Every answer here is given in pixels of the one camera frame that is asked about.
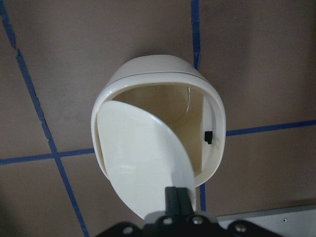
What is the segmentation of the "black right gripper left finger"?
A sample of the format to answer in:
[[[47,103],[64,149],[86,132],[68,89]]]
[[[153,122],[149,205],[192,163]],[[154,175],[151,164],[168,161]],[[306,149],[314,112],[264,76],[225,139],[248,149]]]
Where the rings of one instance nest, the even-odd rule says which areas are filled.
[[[165,212],[167,215],[179,215],[179,201],[176,187],[165,188]]]

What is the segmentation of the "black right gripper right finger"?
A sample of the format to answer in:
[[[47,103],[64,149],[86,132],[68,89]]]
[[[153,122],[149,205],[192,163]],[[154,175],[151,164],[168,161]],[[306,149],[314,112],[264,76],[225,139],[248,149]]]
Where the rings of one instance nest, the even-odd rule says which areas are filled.
[[[179,215],[190,216],[193,215],[193,207],[187,188],[176,188],[179,206]]]

